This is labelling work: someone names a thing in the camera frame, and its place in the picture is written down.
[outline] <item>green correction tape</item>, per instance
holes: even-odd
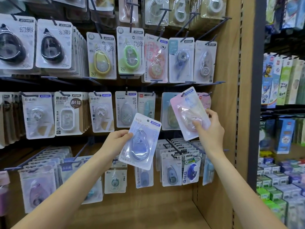
[[[134,46],[126,45],[124,48],[125,63],[128,69],[135,70],[140,65],[139,54]]]

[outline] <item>store shelf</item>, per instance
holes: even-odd
[[[193,201],[164,204],[123,212],[75,217],[67,228],[210,229]]]

